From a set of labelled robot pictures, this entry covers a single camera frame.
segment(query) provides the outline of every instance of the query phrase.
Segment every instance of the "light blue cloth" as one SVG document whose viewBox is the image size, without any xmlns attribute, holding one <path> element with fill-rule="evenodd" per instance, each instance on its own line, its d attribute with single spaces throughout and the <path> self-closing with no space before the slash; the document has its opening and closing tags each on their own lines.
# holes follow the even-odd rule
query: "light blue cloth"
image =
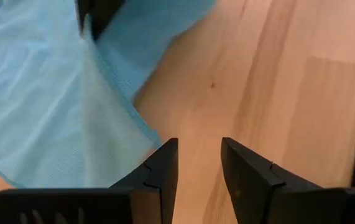
<svg viewBox="0 0 355 224">
<path fill-rule="evenodd" d="M 0 0 L 0 176 L 109 187 L 131 172 L 159 147 L 132 99 L 212 3 L 127 0 L 94 44 L 74 0 Z"/>
</svg>

